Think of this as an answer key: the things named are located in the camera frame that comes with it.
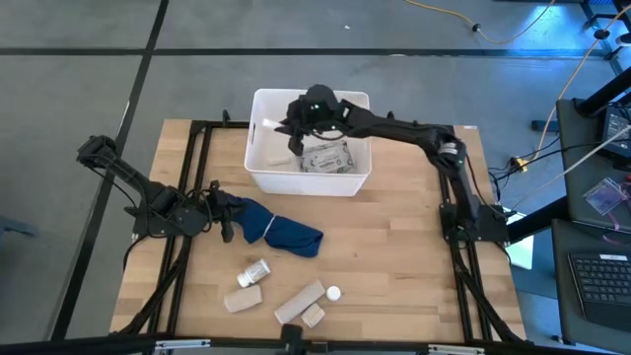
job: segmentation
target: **white box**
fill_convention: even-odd
[[[287,106],[306,90],[259,89],[254,93],[249,120],[245,169],[261,190],[267,193],[354,196],[372,169],[370,138],[344,137],[355,163],[354,174],[301,173],[298,161],[287,147],[289,136],[264,127],[264,118],[281,121],[287,116]],[[361,92],[334,92],[338,100],[345,99],[368,109],[368,95]],[[325,132],[325,137],[336,137],[339,132]],[[327,143],[312,136],[303,139],[305,148]]]

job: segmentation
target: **gray floor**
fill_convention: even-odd
[[[541,4],[433,1],[458,9],[504,38],[542,10]],[[143,47],[158,0],[0,2],[2,46]],[[578,5],[555,6],[509,49],[585,49]],[[403,1],[172,1],[158,47],[417,47],[495,48],[458,19]],[[138,57],[0,56],[0,214],[36,225],[35,238],[0,240],[0,343],[46,337],[68,265],[82,234],[99,179],[75,163],[90,134],[116,134],[138,69]],[[165,118],[217,119],[227,108],[247,120],[259,88],[313,83],[364,91],[372,108],[400,118],[469,124],[482,132],[487,163],[501,167],[531,151],[544,119],[578,64],[576,58],[252,56],[154,57],[124,158],[147,173]],[[613,77],[608,63],[586,62],[566,97],[584,97]],[[512,178],[503,202],[512,206],[533,186],[561,171],[558,157]],[[550,186],[521,206],[531,212],[558,197]],[[107,333],[129,245],[131,219],[114,191],[105,213],[69,336]],[[543,320],[555,305],[520,295],[526,332],[534,341],[558,328]]]

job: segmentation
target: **wooden table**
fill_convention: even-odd
[[[177,186],[189,126],[190,120],[165,121],[150,179]],[[468,147],[482,193],[493,200],[477,129],[457,126],[456,135]],[[246,129],[213,130],[203,185],[218,179],[227,192],[324,231],[319,256],[301,258],[273,249],[263,239],[248,245],[238,225],[234,240],[224,244],[221,229],[213,225],[193,240],[177,334],[278,339],[281,324],[274,310],[319,279],[325,287],[339,286],[343,296],[338,302],[318,301],[326,316],[315,328],[306,327],[307,339],[462,342],[454,272],[438,213],[438,173],[421,149],[373,139],[373,171],[354,197],[273,195],[261,192],[244,169],[246,136]],[[154,291],[164,245],[164,240],[147,240],[129,256],[112,330],[127,325]],[[489,301],[524,337],[506,257],[496,246],[476,245]],[[260,282],[263,303],[229,314],[224,295],[240,288],[237,275],[259,258],[272,270]],[[166,326],[170,302],[165,304],[160,329]],[[470,295],[469,308],[479,337]]]

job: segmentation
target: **blue towel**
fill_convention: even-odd
[[[233,222],[239,223],[244,229],[244,237],[248,243],[252,244],[264,235],[265,241],[272,248],[304,257],[317,255],[323,232],[285,217],[275,216],[252,199],[234,198],[245,204],[245,209],[233,216]]]

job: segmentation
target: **keyboard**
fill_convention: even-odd
[[[631,255],[568,255],[585,318],[631,331]]]

